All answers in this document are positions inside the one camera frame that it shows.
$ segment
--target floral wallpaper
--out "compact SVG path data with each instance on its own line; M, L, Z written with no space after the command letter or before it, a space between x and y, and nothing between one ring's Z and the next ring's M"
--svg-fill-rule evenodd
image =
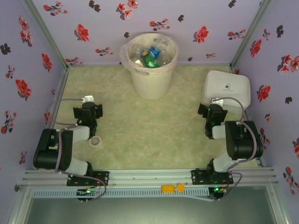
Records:
M123 44L153 32L168 35L178 43L180 64L230 63L261 0L33 2L65 62L88 66L118 65ZM259 48L257 41L253 56Z
M248 108L293 223L299 219L299 2L273 1L236 66L250 80Z
M49 7L54 13L58 8ZM22 1L1 3L0 28L0 223L5 224L25 170L33 168L44 113L63 67Z

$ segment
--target beige floor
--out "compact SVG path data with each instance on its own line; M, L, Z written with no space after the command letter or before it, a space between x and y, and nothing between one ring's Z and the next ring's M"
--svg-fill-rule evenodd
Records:
M206 167L226 150L225 140L205 136L205 119L197 114L209 70L228 72L228 67L178 66L166 96L151 101L136 94L129 71L121 66L72 68L63 98L93 95L104 112L96 133L103 147L82 141L74 144L73 156L95 169ZM80 106L62 102L57 121L75 123L72 108ZM256 167L256 162L243 166Z

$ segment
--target green bottle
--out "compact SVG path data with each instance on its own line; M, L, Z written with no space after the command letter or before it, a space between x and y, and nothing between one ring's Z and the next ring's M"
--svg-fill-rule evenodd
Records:
M159 65L158 65L157 61L155 60L155 58L152 57L151 55L149 55L147 50L142 53L142 56L145 60L146 67L148 67L148 68L158 68L159 67Z

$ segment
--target yellow connector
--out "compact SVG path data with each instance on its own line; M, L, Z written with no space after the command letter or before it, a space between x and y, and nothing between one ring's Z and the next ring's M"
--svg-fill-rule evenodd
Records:
M177 190L179 191L179 192L183 192L184 191L184 189L185 189L185 186L183 185L183 184L181 184L181 183L179 183L178 185L177 185Z
M162 185L161 186L162 193L174 193L176 192L174 185Z

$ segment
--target white plastic bucket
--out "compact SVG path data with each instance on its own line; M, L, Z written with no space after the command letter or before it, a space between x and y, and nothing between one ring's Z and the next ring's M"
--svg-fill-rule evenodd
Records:
M155 38L165 38L168 42L166 50L172 61L161 68L144 68L136 65L130 59L129 49L140 44L149 49ZM173 70L178 62L178 45L173 39L162 34L142 34L135 37L120 49L121 64L131 72L135 91L144 99L162 98L168 91Z

